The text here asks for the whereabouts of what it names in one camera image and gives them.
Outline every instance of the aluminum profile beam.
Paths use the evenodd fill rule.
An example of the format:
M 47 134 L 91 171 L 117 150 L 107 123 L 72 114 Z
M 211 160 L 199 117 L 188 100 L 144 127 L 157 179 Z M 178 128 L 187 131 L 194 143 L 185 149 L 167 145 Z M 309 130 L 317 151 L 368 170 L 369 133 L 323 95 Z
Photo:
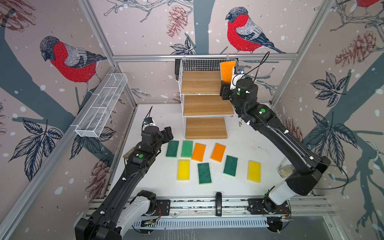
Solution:
M 174 61 L 179 58 L 188 59 L 210 59 L 210 58 L 238 58 L 239 61 L 244 60 L 261 60 L 264 53 L 256 54 L 200 54 L 200 55 L 115 55 L 113 61 L 115 63 L 123 62 L 150 62 L 150 61 Z M 268 60 L 296 60 L 297 53 L 271 53 Z
M 275 94 L 272 97 L 272 100 L 271 100 L 272 106 L 277 104 L 277 102 L 283 95 L 283 92 L 287 88 L 289 81 L 295 74 L 297 68 L 299 67 L 301 61 L 303 60 L 305 54 L 307 53 L 312 41 L 314 40 L 316 34 L 320 30 L 320 27 L 322 26 L 325 19 L 327 18 L 327 15 L 333 3 L 334 3 L 334 0 L 323 0 L 323 2 L 321 3 L 318 13 L 313 19 L 312 24 L 308 28 L 307 34 L 304 37 L 304 40 L 299 47 L 297 59 L 294 62 L 292 62 L 288 67 L 283 79 L 279 84 L 279 87 L 277 88 Z
M 87 17 L 87 20 L 89 24 L 91 25 L 91 28 L 93 30 L 93 33 L 95 34 L 97 40 L 100 43 L 100 46 L 102 47 L 108 62 L 111 66 L 116 66 L 116 63 L 113 61 L 113 53 L 112 49 L 108 44 L 108 41 L 103 33 L 103 30 L 100 27 L 99 21 L 96 18 L 96 15 L 92 9 L 91 4 L 89 3 L 89 0 L 79 0 L 79 4 Z
M 17 228 L 17 225 L 20 223 L 23 216 L 32 205 L 34 199 L 39 194 L 44 183 L 49 179 L 51 173 L 62 159 L 62 156 L 66 153 L 67 149 L 71 147 L 71 142 L 77 135 L 75 132 L 76 125 L 79 124 L 83 119 L 87 110 L 91 107 L 93 101 L 98 96 L 97 93 L 101 91 L 105 83 L 108 81 L 109 75 L 114 73 L 116 69 L 116 66 L 109 69 L 101 84 L 99 84 L 99 86 L 96 88 L 94 92 L 95 94 L 92 94 L 88 99 L 84 107 L 72 122 L 72 125 L 70 125 L 69 128 L 65 131 L 59 144 L 54 148 L 49 157 L 42 163 L 40 170 L 36 173 L 32 181 L 27 185 L 19 199 L 13 205 L 0 225 L 0 240 L 10 239 L 14 230 Z

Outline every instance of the wooden shelf board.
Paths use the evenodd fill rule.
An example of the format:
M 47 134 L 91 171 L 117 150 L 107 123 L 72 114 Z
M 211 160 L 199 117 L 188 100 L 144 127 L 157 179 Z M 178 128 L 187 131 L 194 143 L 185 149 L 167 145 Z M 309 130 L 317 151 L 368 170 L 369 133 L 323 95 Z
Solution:
M 186 95 L 184 116 L 223 116 L 233 115 L 232 103 L 222 100 L 219 95 Z
M 185 139 L 224 139 L 228 138 L 223 117 L 187 118 Z
M 220 71 L 184 71 L 181 94 L 220 94 Z

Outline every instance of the wire grid backing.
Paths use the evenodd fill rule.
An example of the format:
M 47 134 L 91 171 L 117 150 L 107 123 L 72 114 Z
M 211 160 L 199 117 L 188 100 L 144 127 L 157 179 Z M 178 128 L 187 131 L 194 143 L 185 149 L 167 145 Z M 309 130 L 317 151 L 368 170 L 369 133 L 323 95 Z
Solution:
M 141 227 L 139 219 L 133 226 L 136 229 L 159 230 L 269 227 L 266 217 L 161 218 L 156 224 L 147 227 Z
M 220 71 L 220 63 L 235 61 L 236 58 L 214 58 L 214 59 L 182 59 L 180 69 L 183 71 Z
M 80 137 L 100 136 L 127 82 L 125 74 L 111 74 L 75 130 Z

